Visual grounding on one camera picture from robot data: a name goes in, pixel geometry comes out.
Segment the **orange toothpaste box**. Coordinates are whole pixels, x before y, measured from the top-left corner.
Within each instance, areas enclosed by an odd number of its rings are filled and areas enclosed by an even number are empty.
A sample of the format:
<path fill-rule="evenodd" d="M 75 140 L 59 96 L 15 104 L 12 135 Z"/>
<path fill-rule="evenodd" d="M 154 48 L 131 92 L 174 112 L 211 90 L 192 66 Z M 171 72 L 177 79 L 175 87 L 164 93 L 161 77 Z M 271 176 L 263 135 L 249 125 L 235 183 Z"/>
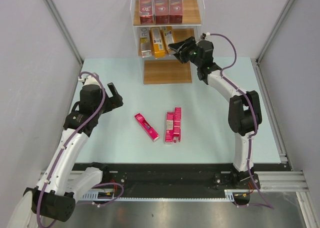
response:
<path fill-rule="evenodd" d="M 168 47 L 169 44 L 176 42 L 172 26 L 162 27 L 162 36 L 164 39 L 165 49 L 166 49 L 168 55 L 173 54 L 174 52 Z"/>
<path fill-rule="evenodd" d="M 151 28 L 150 34 L 151 34 L 153 51 L 154 51 L 154 57 L 156 59 L 164 58 L 166 56 L 166 52 L 165 52 L 160 29 L 158 27 Z"/>

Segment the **silver gold R.O toothpaste box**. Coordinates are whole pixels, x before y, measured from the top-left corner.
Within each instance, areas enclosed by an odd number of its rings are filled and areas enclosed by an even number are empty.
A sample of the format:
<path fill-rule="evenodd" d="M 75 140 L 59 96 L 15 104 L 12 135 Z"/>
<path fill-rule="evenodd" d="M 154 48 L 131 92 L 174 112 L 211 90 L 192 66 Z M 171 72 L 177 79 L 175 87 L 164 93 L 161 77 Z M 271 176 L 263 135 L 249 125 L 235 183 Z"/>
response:
<path fill-rule="evenodd" d="M 152 55 L 150 34 L 148 28 L 140 28 L 139 30 L 139 43 L 141 56 L 143 58 L 150 57 Z"/>

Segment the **red 3D toothpaste box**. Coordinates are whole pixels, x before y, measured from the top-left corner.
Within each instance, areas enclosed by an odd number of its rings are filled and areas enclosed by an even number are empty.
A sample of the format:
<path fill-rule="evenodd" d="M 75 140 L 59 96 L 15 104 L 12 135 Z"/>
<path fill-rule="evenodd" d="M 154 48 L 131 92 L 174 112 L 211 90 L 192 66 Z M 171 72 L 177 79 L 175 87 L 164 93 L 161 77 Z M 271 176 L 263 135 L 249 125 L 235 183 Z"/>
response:
<path fill-rule="evenodd" d="M 183 22 L 183 0 L 170 0 L 169 23 L 181 24 Z"/>

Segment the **pink Be You toothpaste box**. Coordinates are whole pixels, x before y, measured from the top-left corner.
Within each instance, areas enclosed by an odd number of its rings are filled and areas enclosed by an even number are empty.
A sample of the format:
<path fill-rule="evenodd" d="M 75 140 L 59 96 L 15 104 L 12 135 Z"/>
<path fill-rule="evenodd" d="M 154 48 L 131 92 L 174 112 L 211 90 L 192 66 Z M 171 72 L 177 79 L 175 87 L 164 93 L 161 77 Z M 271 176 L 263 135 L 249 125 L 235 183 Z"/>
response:
<path fill-rule="evenodd" d="M 157 131 L 147 122 L 141 113 L 136 114 L 134 117 L 153 142 L 159 139 L 160 136 Z"/>

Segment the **red foil toothpaste box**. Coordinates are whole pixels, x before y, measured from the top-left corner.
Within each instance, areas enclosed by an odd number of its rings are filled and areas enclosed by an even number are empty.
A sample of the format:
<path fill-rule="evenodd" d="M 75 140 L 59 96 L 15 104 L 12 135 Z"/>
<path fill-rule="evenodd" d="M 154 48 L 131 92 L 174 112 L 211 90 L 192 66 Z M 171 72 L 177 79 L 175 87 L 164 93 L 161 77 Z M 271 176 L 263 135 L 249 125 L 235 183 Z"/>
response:
<path fill-rule="evenodd" d="M 153 0 L 139 0 L 139 19 L 141 24 L 154 22 Z"/>

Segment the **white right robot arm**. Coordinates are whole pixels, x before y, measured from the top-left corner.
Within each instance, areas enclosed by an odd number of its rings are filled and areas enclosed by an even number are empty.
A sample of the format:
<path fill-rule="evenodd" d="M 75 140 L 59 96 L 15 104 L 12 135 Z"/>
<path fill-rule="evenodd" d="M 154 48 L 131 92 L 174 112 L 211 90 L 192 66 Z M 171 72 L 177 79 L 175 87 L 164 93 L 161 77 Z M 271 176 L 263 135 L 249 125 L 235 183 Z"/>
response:
<path fill-rule="evenodd" d="M 253 177 L 253 138 L 262 122 L 260 97 L 257 91 L 244 91 L 231 81 L 224 69 L 214 62 L 214 45 L 190 37 L 182 42 L 169 44 L 173 55 L 181 63 L 191 62 L 197 67 L 199 80 L 217 90 L 229 103 L 228 124 L 235 134 L 235 155 L 231 171 L 231 184 L 243 188 Z"/>

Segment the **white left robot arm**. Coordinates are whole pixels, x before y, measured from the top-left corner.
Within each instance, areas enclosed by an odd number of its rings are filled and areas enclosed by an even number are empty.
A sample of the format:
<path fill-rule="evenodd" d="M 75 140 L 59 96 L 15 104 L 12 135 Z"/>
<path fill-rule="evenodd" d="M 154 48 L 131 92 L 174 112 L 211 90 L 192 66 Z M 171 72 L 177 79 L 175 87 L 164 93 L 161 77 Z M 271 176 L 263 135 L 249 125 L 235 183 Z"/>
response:
<path fill-rule="evenodd" d="M 123 105 L 123 98 L 113 83 L 109 83 L 109 97 L 97 82 L 86 83 L 80 91 L 80 100 L 75 102 L 66 117 L 59 146 L 32 192 L 31 210 L 34 214 L 62 222 L 72 215 L 76 203 L 91 188 L 109 185 L 112 175 L 108 165 L 93 162 L 73 181 L 68 181 L 75 161 L 97 126 L 102 114 Z"/>

